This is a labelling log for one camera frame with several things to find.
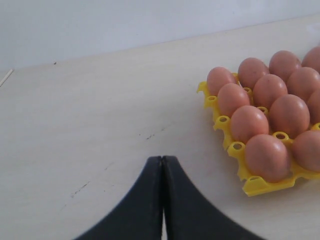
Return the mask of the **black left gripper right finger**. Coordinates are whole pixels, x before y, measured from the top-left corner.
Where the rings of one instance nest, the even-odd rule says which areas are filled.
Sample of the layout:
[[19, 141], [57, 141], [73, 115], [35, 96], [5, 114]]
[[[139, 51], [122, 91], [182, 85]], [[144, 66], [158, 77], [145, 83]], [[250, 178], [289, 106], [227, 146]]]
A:
[[175, 156], [162, 158], [168, 240], [261, 240], [224, 215], [189, 179]]

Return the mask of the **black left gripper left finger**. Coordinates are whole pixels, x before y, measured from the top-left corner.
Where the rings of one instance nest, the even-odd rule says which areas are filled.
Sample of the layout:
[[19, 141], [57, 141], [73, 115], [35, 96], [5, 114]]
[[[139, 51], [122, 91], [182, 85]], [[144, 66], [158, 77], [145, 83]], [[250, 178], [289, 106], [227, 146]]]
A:
[[160, 240], [162, 227], [162, 157], [152, 156], [118, 205], [77, 239]]

